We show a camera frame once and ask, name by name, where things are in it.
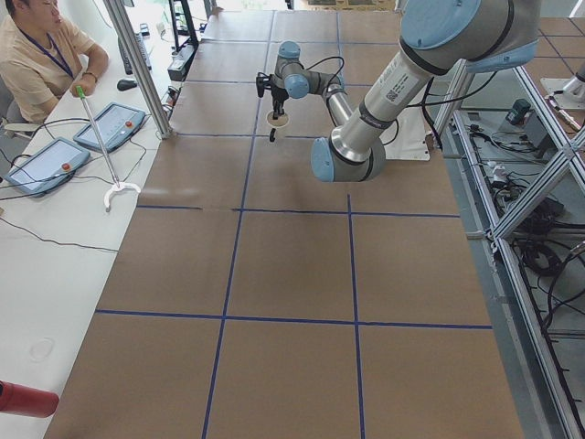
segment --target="robotic arm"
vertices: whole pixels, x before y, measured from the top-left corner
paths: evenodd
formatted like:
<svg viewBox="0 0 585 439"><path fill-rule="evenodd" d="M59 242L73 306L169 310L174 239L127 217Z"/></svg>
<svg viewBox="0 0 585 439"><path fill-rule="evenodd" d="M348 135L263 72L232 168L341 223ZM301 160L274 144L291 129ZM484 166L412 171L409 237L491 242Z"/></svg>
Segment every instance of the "robotic arm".
<svg viewBox="0 0 585 439"><path fill-rule="evenodd" d="M336 127L316 139L311 165L326 182L364 181L377 176L386 157L379 140L433 77L459 59L471 73L510 69L534 58L540 0L409 0L402 18L400 52L390 61L357 109L336 75L306 70L300 49L282 43L274 74L259 74L259 96L271 90L273 117L289 97L321 95Z"/></svg>

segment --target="white table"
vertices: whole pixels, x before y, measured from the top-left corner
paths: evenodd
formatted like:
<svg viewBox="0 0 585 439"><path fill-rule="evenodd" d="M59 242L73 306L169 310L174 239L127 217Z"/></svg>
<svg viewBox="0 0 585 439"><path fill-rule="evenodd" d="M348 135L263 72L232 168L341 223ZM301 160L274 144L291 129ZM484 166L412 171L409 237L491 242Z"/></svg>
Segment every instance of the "white table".
<svg viewBox="0 0 585 439"><path fill-rule="evenodd" d="M152 38L156 38L152 29ZM120 102L149 113L139 88L120 92L123 70L115 32L102 42L110 55L110 66L88 98L97 114L109 102ZM166 68L171 63L170 45L160 39L149 42L153 79L159 96L171 85ZM64 96L48 121L86 117L82 103ZM52 125L55 136L71 139L80 123ZM51 140L42 130L30 142L27 154L34 154ZM139 165L128 178L142 187L160 143L156 126L149 118L133 140L145 148ZM113 166L123 179L139 161L144 150L126 144L111 154ZM100 156L91 153L91 157ZM105 160L91 162L77 177L112 180ZM15 189L0 188L0 198L21 195ZM42 198L0 201L2 218L34 231L45 239L76 242L117 250L133 214L137 195L123 191L112 198L105 211L103 196L111 187L96 178L74 178ZM115 259L115 252L59 246L43 242L0 221L0 380L61 394L84 338L95 305ZM41 438L50 418L36 419L0 413L0 437Z"/></svg>

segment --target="label sticker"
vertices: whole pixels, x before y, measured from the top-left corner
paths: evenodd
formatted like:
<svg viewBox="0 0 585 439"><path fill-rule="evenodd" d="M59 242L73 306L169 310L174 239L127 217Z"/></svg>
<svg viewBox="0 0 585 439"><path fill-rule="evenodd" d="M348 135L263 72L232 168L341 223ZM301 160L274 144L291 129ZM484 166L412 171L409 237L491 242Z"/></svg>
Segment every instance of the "label sticker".
<svg viewBox="0 0 585 439"><path fill-rule="evenodd" d="M400 61L400 55L394 57L378 79L382 95L388 102L397 106L406 99L409 91L419 83L419 78L412 74Z"/></svg>

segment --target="tablet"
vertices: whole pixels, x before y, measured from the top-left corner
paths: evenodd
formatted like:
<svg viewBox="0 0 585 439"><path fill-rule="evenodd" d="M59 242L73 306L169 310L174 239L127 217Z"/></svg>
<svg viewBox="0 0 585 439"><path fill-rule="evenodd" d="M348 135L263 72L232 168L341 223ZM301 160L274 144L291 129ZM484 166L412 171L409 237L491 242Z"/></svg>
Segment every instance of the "tablet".
<svg viewBox="0 0 585 439"><path fill-rule="evenodd" d="M89 158L86 149L57 137L24 163L14 165L5 180L27 195L40 197L73 177Z"/></svg>
<svg viewBox="0 0 585 439"><path fill-rule="evenodd" d="M136 108L111 102L95 116L101 138L110 153L122 146L140 128L146 113ZM93 151L101 151L98 138L91 124L85 125L73 136L73 140Z"/></svg>

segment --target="lanyard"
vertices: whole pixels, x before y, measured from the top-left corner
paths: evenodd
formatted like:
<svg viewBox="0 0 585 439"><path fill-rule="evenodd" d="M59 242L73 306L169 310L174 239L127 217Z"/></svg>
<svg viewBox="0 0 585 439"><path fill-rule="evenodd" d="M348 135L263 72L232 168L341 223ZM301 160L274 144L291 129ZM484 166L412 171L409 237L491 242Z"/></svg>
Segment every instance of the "lanyard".
<svg viewBox="0 0 585 439"><path fill-rule="evenodd" d="M45 55L47 55L51 59L51 61L53 61L55 64L57 64L65 73L67 73L73 79L73 71L71 70L71 67L69 66L69 64L65 60L65 57L63 57L63 55L61 54L61 51L59 50L59 46L57 46L57 43L55 42L55 40L53 39L53 37L50 34L47 34L48 40L50 41L51 45L57 50L58 56L61 58L61 61L59 61L58 59L56 59L53 55L51 55L48 52L48 50L46 50L40 44L38 44L38 41L36 41L31 36L29 36L27 34L27 32L25 32L22 29L20 29L20 31L23 33L23 35L25 37L27 37L28 41L30 41L35 46L37 46L37 48L41 52L43 52Z"/></svg>

